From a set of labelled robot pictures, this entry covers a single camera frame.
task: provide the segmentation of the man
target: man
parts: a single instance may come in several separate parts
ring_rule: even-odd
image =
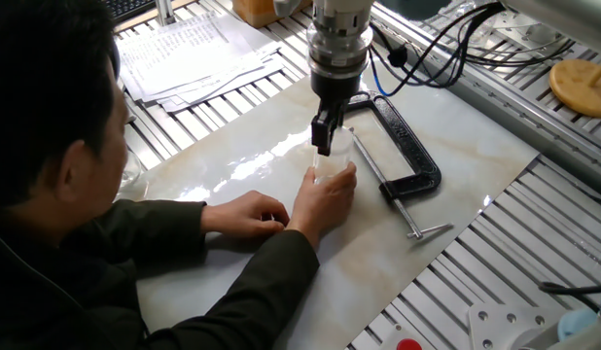
[[[291,219],[257,192],[112,204],[127,118],[112,30],[99,0],[0,0],[0,349],[268,349],[348,215],[355,167],[321,185],[307,171]],[[205,316],[146,336],[136,268],[197,260],[211,231],[272,236]]]

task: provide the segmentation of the stack of papers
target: stack of papers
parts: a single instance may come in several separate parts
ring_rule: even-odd
[[[130,95],[167,112],[188,108],[283,68],[279,44],[214,12],[117,41]]]

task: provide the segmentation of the black hair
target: black hair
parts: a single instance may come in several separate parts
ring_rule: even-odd
[[[0,0],[0,208],[26,201],[73,142],[99,154],[113,28],[101,0]]]

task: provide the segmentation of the man's right hand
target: man's right hand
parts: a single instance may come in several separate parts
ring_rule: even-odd
[[[287,229],[304,234],[316,248],[322,234],[343,224],[348,217],[357,187],[356,174],[357,167],[350,162],[345,170],[316,185],[314,169],[309,168],[294,202]]]

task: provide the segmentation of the wooden disc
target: wooden disc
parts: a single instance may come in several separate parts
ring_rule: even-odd
[[[549,84],[557,98],[572,110],[601,118],[601,79],[594,87],[587,85],[597,67],[583,59],[561,61],[551,68]]]

